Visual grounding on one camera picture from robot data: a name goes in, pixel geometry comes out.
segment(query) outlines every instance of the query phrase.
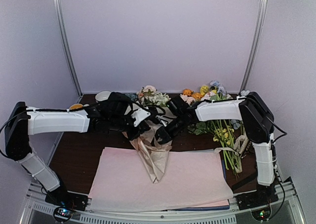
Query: dark wooden tabletop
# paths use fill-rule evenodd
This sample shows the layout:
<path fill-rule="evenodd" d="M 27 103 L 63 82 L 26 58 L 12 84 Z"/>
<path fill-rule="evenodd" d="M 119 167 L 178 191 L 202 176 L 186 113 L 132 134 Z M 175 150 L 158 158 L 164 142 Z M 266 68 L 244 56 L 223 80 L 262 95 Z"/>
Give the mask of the dark wooden tabletop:
<path fill-rule="evenodd" d="M 84 95 L 82 104 L 95 103 L 95 95 Z M 104 133 L 64 133 L 50 167 L 61 176 L 69 191 L 88 194 L 96 174 L 99 158 L 104 147 L 134 149 L 129 140 L 120 132 Z M 172 142 L 171 151 L 205 150 L 220 147 L 213 142 L 211 135 L 192 135 L 183 132 Z M 243 172 L 239 178 L 231 170 L 226 171 L 227 183 L 230 187 L 255 172 L 255 155 L 249 154 L 242 160 Z M 256 180 L 244 185 L 234 193 L 256 189 Z"/>

